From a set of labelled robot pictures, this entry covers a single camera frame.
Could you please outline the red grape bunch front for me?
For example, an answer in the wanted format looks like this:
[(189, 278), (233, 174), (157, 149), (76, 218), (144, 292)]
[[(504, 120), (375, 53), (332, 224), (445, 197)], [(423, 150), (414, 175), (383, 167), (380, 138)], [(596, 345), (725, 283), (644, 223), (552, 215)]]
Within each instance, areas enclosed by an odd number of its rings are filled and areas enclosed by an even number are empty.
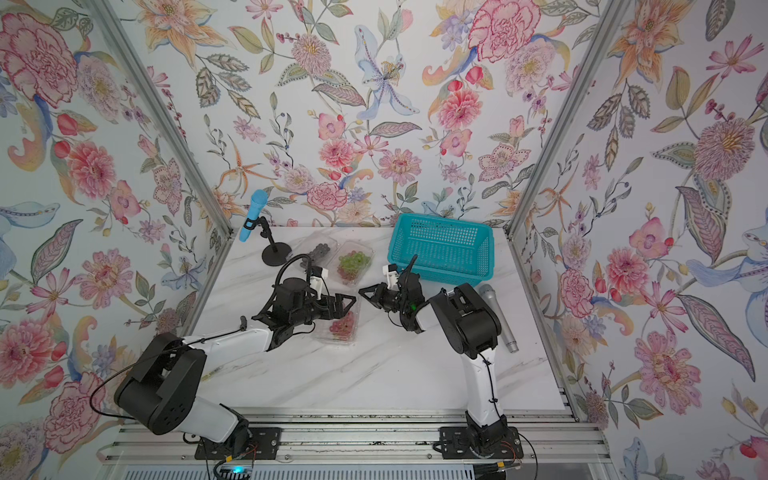
[(359, 272), (356, 269), (339, 266), (337, 274), (343, 284), (351, 285), (358, 281)]

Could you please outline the clear clamshell container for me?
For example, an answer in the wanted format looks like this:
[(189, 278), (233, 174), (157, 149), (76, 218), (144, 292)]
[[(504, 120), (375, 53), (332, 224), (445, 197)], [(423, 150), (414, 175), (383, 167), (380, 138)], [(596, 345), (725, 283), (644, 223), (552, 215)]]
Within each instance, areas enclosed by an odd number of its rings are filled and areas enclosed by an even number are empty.
[(329, 278), (346, 286), (356, 286), (373, 263), (374, 251), (367, 244), (347, 240), (328, 264)]
[(359, 317), (360, 305), (356, 302), (341, 319), (317, 321), (311, 336), (327, 344), (352, 344), (356, 340)]
[(296, 255), (306, 254), (311, 257), (315, 266), (326, 267), (337, 253), (339, 247), (339, 242), (329, 235), (314, 233), (293, 246), (288, 258), (291, 259)]

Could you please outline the red grape bunch back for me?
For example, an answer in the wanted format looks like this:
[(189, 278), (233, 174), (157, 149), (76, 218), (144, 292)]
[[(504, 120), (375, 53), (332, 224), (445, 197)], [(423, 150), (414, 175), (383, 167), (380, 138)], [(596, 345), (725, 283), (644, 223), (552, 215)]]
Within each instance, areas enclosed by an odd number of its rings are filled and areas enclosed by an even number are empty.
[(329, 327), (329, 332), (334, 341), (350, 342), (355, 337), (356, 328), (357, 315), (349, 312), (346, 317), (334, 321)]

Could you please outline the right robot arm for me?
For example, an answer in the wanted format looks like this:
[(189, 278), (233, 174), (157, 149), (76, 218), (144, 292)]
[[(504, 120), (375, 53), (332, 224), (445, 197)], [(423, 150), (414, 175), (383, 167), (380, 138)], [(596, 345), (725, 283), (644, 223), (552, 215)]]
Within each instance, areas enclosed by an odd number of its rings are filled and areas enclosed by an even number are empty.
[(358, 290), (374, 308), (399, 317), (398, 325), (416, 334), (438, 326), (461, 357), (467, 391), (466, 426), (443, 427), (434, 445), (445, 459), (471, 454), (493, 458), (514, 456), (514, 437), (497, 395), (496, 348), (502, 325), (496, 311), (468, 283), (424, 296), (420, 276), (411, 261), (401, 271), (390, 264), (386, 280)]

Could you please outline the teal plastic mesh basket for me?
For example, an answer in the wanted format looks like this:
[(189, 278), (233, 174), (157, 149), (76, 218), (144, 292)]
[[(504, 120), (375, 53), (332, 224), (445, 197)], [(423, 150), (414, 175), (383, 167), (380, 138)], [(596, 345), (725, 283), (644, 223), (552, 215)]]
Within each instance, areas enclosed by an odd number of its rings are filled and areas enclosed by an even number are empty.
[(494, 276), (493, 229), (485, 224), (424, 214), (402, 214), (393, 229), (387, 259), (410, 263), (423, 280), (477, 286)]

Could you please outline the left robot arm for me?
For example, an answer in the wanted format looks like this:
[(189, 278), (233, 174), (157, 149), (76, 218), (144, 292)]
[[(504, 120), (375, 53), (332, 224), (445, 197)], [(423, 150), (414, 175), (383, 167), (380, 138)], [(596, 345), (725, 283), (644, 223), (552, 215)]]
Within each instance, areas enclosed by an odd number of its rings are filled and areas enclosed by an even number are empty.
[(195, 435), (233, 454), (252, 449), (245, 417), (200, 396), (200, 383), (236, 360), (277, 349), (303, 326), (345, 318), (357, 300), (329, 293), (326, 277), (314, 264), (300, 278), (277, 274), (264, 306), (251, 317), (241, 317), (233, 330), (207, 337), (156, 336), (117, 387), (116, 405), (155, 435)]

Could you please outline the black grape bunch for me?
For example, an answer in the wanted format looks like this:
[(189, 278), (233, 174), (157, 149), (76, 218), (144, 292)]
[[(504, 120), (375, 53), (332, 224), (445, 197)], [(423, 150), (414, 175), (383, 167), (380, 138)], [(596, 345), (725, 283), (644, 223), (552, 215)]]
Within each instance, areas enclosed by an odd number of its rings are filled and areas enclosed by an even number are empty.
[(331, 246), (328, 243), (318, 243), (307, 255), (313, 266), (324, 266), (330, 258)]

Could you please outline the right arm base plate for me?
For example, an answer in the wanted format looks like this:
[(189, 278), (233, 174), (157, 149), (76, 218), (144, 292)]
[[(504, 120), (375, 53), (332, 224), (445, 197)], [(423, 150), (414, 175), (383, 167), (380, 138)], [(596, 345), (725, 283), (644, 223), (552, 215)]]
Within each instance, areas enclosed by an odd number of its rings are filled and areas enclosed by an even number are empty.
[(514, 427), (474, 430), (470, 427), (441, 427), (432, 448), (444, 460), (522, 460), (522, 441)]

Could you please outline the green grape bunch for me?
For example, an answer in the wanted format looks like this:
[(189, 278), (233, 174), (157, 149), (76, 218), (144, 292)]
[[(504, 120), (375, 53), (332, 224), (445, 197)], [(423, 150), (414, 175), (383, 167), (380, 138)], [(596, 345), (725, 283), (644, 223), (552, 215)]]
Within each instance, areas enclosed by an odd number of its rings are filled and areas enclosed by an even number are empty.
[(356, 269), (358, 272), (368, 268), (371, 257), (362, 251), (352, 251), (339, 258), (339, 266)]

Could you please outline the red grape bunch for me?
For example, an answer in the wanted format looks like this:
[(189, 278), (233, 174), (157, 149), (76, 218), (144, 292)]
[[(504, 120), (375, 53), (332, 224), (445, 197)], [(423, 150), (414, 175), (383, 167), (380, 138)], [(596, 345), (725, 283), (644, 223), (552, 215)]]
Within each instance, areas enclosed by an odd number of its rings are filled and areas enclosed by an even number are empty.
[(329, 327), (329, 332), (334, 341), (350, 342), (355, 337), (356, 328), (357, 315), (349, 312), (346, 317), (334, 321)]
[(359, 272), (356, 269), (339, 266), (337, 274), (343, 284), (351, 285), (358, 281)]

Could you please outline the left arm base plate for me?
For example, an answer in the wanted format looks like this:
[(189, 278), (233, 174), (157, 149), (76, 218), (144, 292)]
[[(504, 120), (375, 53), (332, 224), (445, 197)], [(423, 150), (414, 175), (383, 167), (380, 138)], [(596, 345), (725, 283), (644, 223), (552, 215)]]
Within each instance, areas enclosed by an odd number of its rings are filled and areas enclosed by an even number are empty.
[(248, 434), (242, 429), (234, 439), (216, 443), (201, 438), (194, 453), (195, 460), (275, 460), (281, 444), (283, 430), (279, 427), (249, 427)]

